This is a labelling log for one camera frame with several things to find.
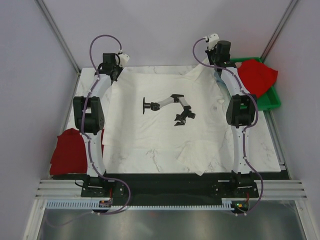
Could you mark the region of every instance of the gray wall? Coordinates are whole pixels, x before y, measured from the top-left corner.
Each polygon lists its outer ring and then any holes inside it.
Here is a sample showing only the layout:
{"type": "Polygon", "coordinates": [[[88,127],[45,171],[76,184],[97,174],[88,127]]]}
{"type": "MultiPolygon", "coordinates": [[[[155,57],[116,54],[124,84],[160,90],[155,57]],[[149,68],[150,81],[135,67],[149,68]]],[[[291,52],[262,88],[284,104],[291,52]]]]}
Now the gray wall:
{"type": "Polygon", "coordinates": [[[0,239],[23,236],[76,73],[33,0],[0,7],[0,239]]]}
{"type": "MultiPolygon", "coordinates": [[[[196,40],[213,32],[231,41],[233,57],[262,54],[290,0],[44,0],[77,63],[90,67],[100,34],[119,38],[130,66],[194,65],[196,40]]],[[[93,59],[117,51],[99,39],[93,59]]],[[[205,44],[197,55],[205,58],[205,44]]]]}
{"type": "Polygon", "coordinates": [[[279,71],[274,111],[289,169],[301,179],[320,228],[320,1],[300,1],[266,63],[279,71]]]}

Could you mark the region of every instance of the red towel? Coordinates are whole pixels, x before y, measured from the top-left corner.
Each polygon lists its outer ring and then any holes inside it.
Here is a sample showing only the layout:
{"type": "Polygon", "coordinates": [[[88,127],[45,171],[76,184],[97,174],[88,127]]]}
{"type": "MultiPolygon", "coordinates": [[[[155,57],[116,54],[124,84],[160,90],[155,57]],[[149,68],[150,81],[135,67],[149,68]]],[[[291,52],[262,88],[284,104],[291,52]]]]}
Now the red towel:
{"type": "Polygon", "coordinates": [[[57,138],[58,142],[50,162],[50,175],[85,174],[88,166],[87,155],[80,132],[73,128],[67,129],[57,138]]]}
{"type": "Polygon", "coordinates": [[[242,63],[238,68],[238,74],[245,88],[259,98],[275,84],[278,71],[250,59],[242,63]]]}

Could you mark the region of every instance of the small robot arm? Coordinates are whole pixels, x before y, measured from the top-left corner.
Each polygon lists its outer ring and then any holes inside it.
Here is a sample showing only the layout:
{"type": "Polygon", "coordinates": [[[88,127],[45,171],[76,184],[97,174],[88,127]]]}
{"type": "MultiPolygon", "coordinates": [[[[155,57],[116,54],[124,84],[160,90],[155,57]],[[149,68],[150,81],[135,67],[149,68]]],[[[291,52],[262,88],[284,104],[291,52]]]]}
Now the small robot arm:
{"type": "MultiPolygon", "coordinates": [[[[89,151],[92,156],[92,161],[98,172],[103,175],[106,171],[103,154],[101,148],[101,135],[105,126],[105,115],[100,99],[104,96],[107,89],[111,87],[114,81],[118,80],[119,75],[126,66],[129,56],[125,53],[103,53],[102,63],[98,66],[98,75],[95,72],[93,84],[90,86],[91,95],[88,98],[87,107],[84,118],[84,133],[90,138],[89,140],[84,135],[84,145],[87,159],[87,172],[90,177],[98,177],[98,174],[93,168],[89,158],[89,151]]],[[[82,116],[85,106],[85,96],[75,96],[73,98],[74,121],[77,129],[81,130],[82,116]]]]}
{"type": "Polygon", "coordinates": [[[145,114],[145,109],[151,109],[152,111],[158,111],[164,106],[167,106],[169,104],[173,103],[180,103],[183,112],[181,114],[175,115],[175,120],[177,121],[174,126],[183,126],[186,124],[186,118],[195,119],[196,114],[191,111],[191,106],[187,103],[185,96],[182,94],[172,94],[170,97],[166,98],[165,100],[159,101],[159,102],[151,102],[146,103],[145,98],[143,98],[142,102],[142,113],[145,114]]]}
{"type": "Polygon", "coordinates": [[[244,87],[238,75],[238,70],[234,62],[230,61],[231,43],[219,40],[219,36],[214,33],[205,38],[208,43],[205,51],[210,65],[218,67],[216,72],[225,83],[231,99],[226,112],[226,121],[231,125],[234,144],[234,162],[232,176],[235,188],[251,187],[254,184],[252,169],[248,166],[245,159],[250,162],[249,156],[249,128],[255,118],[255,106],[251,98],[245,93],[249,91],[244,87]]]}

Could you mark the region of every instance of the green plastic bin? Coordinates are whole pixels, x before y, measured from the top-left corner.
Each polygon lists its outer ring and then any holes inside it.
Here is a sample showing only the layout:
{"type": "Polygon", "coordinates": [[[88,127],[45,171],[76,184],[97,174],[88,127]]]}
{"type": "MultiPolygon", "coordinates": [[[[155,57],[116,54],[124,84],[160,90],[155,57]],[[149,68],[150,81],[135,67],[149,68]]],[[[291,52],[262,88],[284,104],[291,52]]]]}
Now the green plastic bin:
{"type": "MultiPolygon", "coordinates": [[[[242,63],[249,59],[255,59],[259,63],[262,63],[260,57],[233,58],[231,61],[235,63],[242,63]]],[[[265,94],[258,98],[257,105],[259,111],[268,111],[280,107],[281,101],[277,94],[276,88],[274,86],[270,87],[265,94]]]]}

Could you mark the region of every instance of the marble table surface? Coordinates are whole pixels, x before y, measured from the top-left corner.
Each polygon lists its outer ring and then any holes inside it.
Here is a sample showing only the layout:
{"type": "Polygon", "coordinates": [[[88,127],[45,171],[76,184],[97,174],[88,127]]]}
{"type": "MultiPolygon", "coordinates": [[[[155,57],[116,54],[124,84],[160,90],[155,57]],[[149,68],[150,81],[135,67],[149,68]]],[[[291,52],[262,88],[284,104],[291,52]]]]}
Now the marble table surface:
{"type": "MultiPolygon", "coordinates": [[[[124,71],[144,74],[176,74],[184,75],[195,66],[134,66],[125,67],[124,71]]],[[[76,89],[76,96],[83,96],[88,92],[93,82],[94,69],[83,68],[76,89]]],[[[226,99],[228,90],[219,85],[226,99]]],[[[258,123],[250,130],[249,155],[250,163],[259,172],[280,172],[278,157],[267,126],[265,115],[259,112],[258,123]]],[[[76,128],[73,108],[68,118],[67,128],[76,128]]],[[[104,146],[103,161],[108,173],[189,173],[190,169],[178,161],[172,161],[176,156],[170,153],[158,153],[152,149],[140,149],[129,157],[109,154],[112,147],[104,146]]],[[[218,156],[212,160],[205,172],[231,172],[234,158],[234,143],[231,128],[228,127],[218,156]]]]}

